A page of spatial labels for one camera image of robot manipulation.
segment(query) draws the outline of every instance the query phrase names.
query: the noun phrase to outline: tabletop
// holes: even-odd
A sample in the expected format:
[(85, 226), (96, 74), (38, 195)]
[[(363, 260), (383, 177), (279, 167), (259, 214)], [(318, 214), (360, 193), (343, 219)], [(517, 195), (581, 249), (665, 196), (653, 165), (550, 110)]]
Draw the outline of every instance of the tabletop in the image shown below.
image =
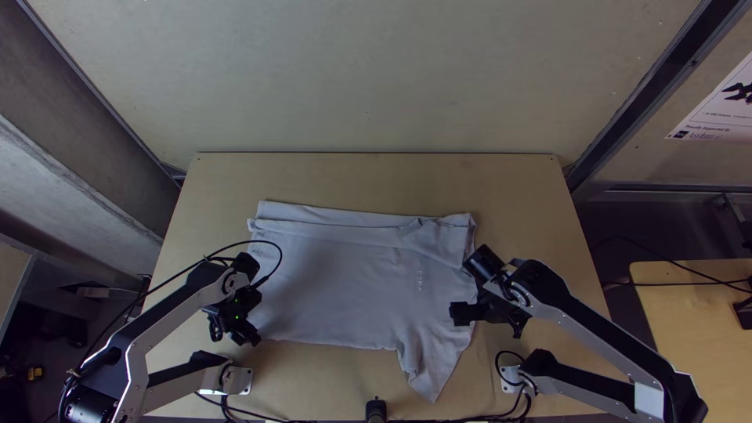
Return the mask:
[[(720, 280), (752, 275), (752, 259), (680, 262)], [(711, 282), (669, 262), (630, 266), (636, 284)], [(736, 284), (749, 288), (745, 283)], [(750, 294), (722, 285), (637, 287), (658, 352), (678, 371), (692, 375), (709, 408), (706, 423), (742, 421), (749, 414), (752, 331), (739, 325), (732, 303)]]
[(28, 253), (0, 242), (0, 339), (13, 316), (19, 286), (31, 260)]
[[(154, 283), (216, 248), (248, 239), (246, 219), (261, 200), (400, 215), (471, 212), (478, 224), (476, 246), (488, 244), (507, 260), (546, 262), (574, 295), (608, 316), (559, 163), (546, 154), (199, 154), (187, 173)], [(181, 278), (171, 282), (147, 298), (145, 307), (182, 283)], [(535, 348), (548, 349), (571, 366), (624, 380), (558, 325), (542, 320), (531, 320), (520, 340), (512, 338), (507, 325), (477, 324), (436, 403), (407, 384), (393, 351), (272, 341), (237, 347), (227, 337), (212, 343), (203, 313), (154, 347), (147, 363), (154, 372), (187, 361), (198, 349), (228, 356), (253, 367), (255, 378), (251, 394), (231, 396), (230, 405), (277, 418), (363, 420), (364, 404), (379, 396), (391, 419), (447, 419), (511, 408), (515, 397), (502, 393), (494, 355), (511, 349), (526, 356)], [(538, 396), (530, 415), (595, 412), (564, 396)], [(150, 414), (221, 416), (194, 396)]]

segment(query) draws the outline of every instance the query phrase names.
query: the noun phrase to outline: beige wall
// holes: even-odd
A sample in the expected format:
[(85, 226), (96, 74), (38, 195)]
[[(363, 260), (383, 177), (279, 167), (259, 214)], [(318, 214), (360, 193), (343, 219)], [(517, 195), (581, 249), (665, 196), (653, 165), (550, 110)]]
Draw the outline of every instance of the beige wall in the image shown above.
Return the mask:
[(29, 0), (163, 161), (199, 150), (579, 157), (698, 4)]
[(596, 180), (752, 185), (752, 139), (749, 143), (663, 139), (750, 51), (752, 10), (597, 174)]
[(0, 2), (0, 114), (107, 199), (165, 235), (178, 187), (15, 1)]

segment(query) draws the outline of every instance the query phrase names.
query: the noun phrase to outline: white t-shirt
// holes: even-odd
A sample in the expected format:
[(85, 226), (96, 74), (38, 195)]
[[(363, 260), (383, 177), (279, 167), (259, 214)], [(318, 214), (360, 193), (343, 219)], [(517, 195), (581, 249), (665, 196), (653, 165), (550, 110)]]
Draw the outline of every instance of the white t-shirt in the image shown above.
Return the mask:
[[(248, 220), (251, 239), (280, 246), (280, 268), (249, 314), (262, 338), (397, 351), (410, 386), (435, 402), (470, 343), (455, 327), (451, 302), (473, 302), (461, 270), (474, 251), (468, 213), (443, 218), (381, 215), (272, 201)], [(262, 265), (277, 251), (250, 244)]]

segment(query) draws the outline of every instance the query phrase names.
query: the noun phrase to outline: black cable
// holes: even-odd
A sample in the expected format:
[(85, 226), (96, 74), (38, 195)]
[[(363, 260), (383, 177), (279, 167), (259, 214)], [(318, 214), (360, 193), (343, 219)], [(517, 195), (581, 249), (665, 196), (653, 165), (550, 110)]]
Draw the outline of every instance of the black cable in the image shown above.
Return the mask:
[[(642, 249), (644, 251), (647, 251), (648, 253), (650, 253), (652, 255), (655, 255), (659, 259), (664, 260), (665, 262), (669, 262), (672, 265), (677, 266), (680, 269), (684, 269), (687, 272), (696, 274), (697, 276), (701, 276), (701, 277), (704, 277), (704, 278), (706, 278), (708, 280), (712, 280), (713, 282), (715, 282), (716, 285), (725, 285), (727, 287), (730, 287), (731, 289), (736, 289), (737, 291), (746, 292), (747, 294), (752, 294), (751, 290), (744, 289), (744, 288), (741, 288), (741, 287), (735, 287), (735, 286), (731, 285), (731, 284), (736, 284), (738, 282), (744, 282), (747, 279), (740, 279), (740, 280), (720, 280), (718, 278), (706, 275), (705, 273), (702, 273), (702, 272), (700, 272), (698, 270), (694, 270), (694, 269), (691, 269), (691, 268), (689, 268), (687, 266), (684, 266), (684, 265), (676, 262), (675, 260), (672, 260), (672, 259), (666, 257), (665, 255), (659, 253), (658, 251), (655, 251), (652, 248), (648, 248), (645, 245), (640, 244), (636, 240), (633, 240), (630, 237), (625, 237), (624, 235), (615, 235), (613, 237), (608, 237), (605, 240), (602, 240), (602, 241), (598, 242), (593, 248), (591, 248), (590, 252), (591, 253), (595, 252), (600, 247), (602, 247), (603, 245), (608, 244), (609, 242), (614, 241), (614, 240), (622, 240), (622, 241), (628, 242), (629, 244), (632, 244), (632, 245), (634, 245), (637, 248), (640, 248), (640, 249)], [(628, 284), (627, 283), (612, 283), (612, 284), (615, 284), (615, 285), (634, 285), (634, 286), (651, 286), (651, 287), (673, 286), (673, 285), (662, 285), (662, 284), (633, 284), (633, 283), (628, 283)], [(692, 284), (680, 284), (680, 285), (711, 285), (711, 284), (692, 283)]]
[[(225, 416), (226, 422), (225, 423), (237, 423), (235, 421), (235, 418), (230, 414), (230, 412), (227, 410), (227, 395), (223, 395), (222, 399), (219, 401), (222, 404), (222, 415)], [(251, 423), (248, 420), (243, 420), (245, 423)]]
[[(149, 285), (149, 282), (151, 282), (151, 275), (149, 275), (148, 277), (147, 276), (141, 277), (141, 287), (139, 287), (139, 293), (136, 295), (137, 298), (143, 293), (143, 290), (146, 289), (146, 286)], [(136, 308), (136, 304), (137, 304), (136, 302), (133, 302), (131, 304), (131, 308), (128, 309), (128, 312), (125, 314), (125, 320), (123, 321), (123, 326), (128, 324), (128, 318), (131, 316), (131, 313), (133, 313), (133, 309)]]
[(516, 353), (514, 351), (508, 351), (506, 349), (502, 349), (501, 351), (499, 351), (499, 352), (496, 353), (496, 358), (493, 359), (493, 363), (496, 365), (496, 374), (499, 375), (499, 378), (501, 378), (501, 380), (507, 382), (509, 385), (520, 386), (520, 385), (524, 384), (525, 382), (523, 382), (523, 381), (519, 381), (519, 382), (516, 382), (516, 383), (515, 382), (511, 382), (507, 378), (505, 378), (503, 374), (501, 374), (501, 369), (499, 367), (499, 358), (501, 358), (501, 356), (503, 354), (511, 354), (511, 355), (519, 358), (520, 361), (525, 361), (525, 359), (523, 359), (522, 356), (520, 356), (518, 353)]
[(49, 419), (55, 417), (56, 415), (57, 415), (57, 411), (54, 412), (54, 413), (52, 413), (52, 414), (50, 414), (44, 421), (42, 421), (42, 423), (47, 423), (49, 421)]
[[(522, 412), (522, 414), (515, 418), (508, 418), (507, 416), (517, 411), (519, 400), (522, 398), (522, 395), (525, 395), (525, 399), (527, 400), (525, 410)], [(470, 418), (460, 418), (456, 420), (442, 420), (440, 421), (440, 423), (468, 423), (470, 421), (495, 421), (499, 423), (505, 423), (511, 421), (524, 421), (524, 419), (527, 417), (527, 414), (530, 412), (530, 407), (532, 406), (532, 404), (533, 400), (530, 395), (528, 395), (524, 389), (520, 389), (519, 392), (517, 392), (517, 399), (515, 400), (515, 404), (512, 406), (512, 408), (509, 409), (509, 411), (506, 411), (502, 414), (488, 414), (484, 416), (473, 416)]]
[(271, 417), (265, 416), (263, 414), (256, 414), (256, 413), (253, 413), (253, 412), (248, 411), (248, 410), (241, 410), (240, 408), (230, 407), (229, 405), (222, 405), (222, 403), (218, 403), (216, 401), (212, 401), (211, 399), (209, 399), (209, 398), (201, 395), (198, 392), (194, 392), (193, 394), (195, 396), (201, 398), (202, 400), (206, 401), (207, 403), (212, 403), (212, 404), (214, 404), (214, 405), (216, 405), (218, 407), (221, 407), (223, 410), (230, 410), (230, 411), (235, 411), (236, 413), (248, 414), (249, 416), (253, 416), (255, 418), (260, 418), (262, 420), (276, 421), (277, 423), (287, 423), (288, 422), (286, 420), (280, 420), (278, 418), (271, 418)]
[[(97, 344), (99, 344), (99, 341), (102, 340), (102, 337), (120, 320), (120, 317), (123, 315), (123, 313), (126, 313), (129, 310), (130, 307), (134, 306), (135, 304), (137, 304), (139, 301), (143, 300), (147, 296), (152, 295), (154, 292), (156, 292), (157, 290), (161, 289), (162, 287), (164, 287), (165, 285), (169, 284), (170, 282), (172, 282), (173, 280), (177, 279), (178, 277), (181, 277), (184, 273), (186, 273), (189, 270), (191, 270), (192, 268), (200, 265), (202, 262), (208, 261), (210, 258), (214, 257), (215, 255), (217, 255), (217, 254), (219, 254), (219, 253), (221, 253), (221, 252), (223, 252), (225, 250), (229, 250), (230, 248), (237, 247), (239, 245), (245, 245), (245, 244), (268, 244), (268, 245), (271, 245), (271, 246), (275, 247), (277, 249), (277, 251), (280, 253), (280, 257), (277, 260), (277, 264), (274, 266), (274, 269), (272, 269), (271, 272), (269, 272), (266, 276), (262, 277), (259, 280), (259, 282), (261, 282), (261, 284), (263, 284), (263, 282), (266, 282), (269, 279), (269, 277), (271, 277), (274, 274), (274, 272), (276, 272), (277, 269), (279, 269), (280, 264), (282, 264), (282, 249), (280, 248), (279, 245), (274, 244), (273, 242), (267, 241), (267, 240), (244, 240), (244, 241), (239, 241), (239, 242), (236, 242), (236, 243), (233, 243), (233, 244), (226, 245), (226, 246), (224, 246), (224, 247), (222, 247), (222, 248), (220, 248), (220, 249), (218, 249), (216, 251), (213, 251), (208, 256), (205, 256), (201, 260), (193, 263), (192, 265), (186, 267), (185, 269), (181, 270), (180, 272), (172, 275), (171, 277), (169, 277), (167, 280), (165, 280), (161, 284), (157, 285), (156, 287), (153, 287), (152, 289), (150, 289), (149, 291), (145, 292), (144, 294), (139, 295), (138, 297), (136, 297), (136, 299), (133, 300), (133, 302), (131, 302), (125, 308), (123, 308), (123, 310), (120, 311), (115, 316), (115, 318), (112, 319), (112, 321), (104, 329), (102, 329), (102, 331), (96, 336), (96, 338), (94, 339), (94, 342), (91, 343), (91, 345), (89, 346), (89, 349), (86, 350), (86, 353), (81, 358), (81, 361), (78, 362), (78, 365), (73, 370), (73, 374), (68, 379), (66, 379), (65, 383), (63, 384), (63, 393), (60, 396), (60, 404), (58, 405), (58, 411), (57, 411), (57, 418), (58, 418), (58, 420), (60, 422), (63, 421), (63, 405), (65, 403), (65, 398), (67, 397), (68, 392), (71, 390), (71, 388), (73, 388), (74, 383), (78, 380), (78, 377), (85, 373), (86, 369), (85, 369), (85, 366), (84, 366), (84, 362), (91, 355), (92, 351), (97, 346)], [(259, 282), (256, 282), (256, 284), (255, 284), (256, 287), (258, 287), (258, 286), (261, 285)]]

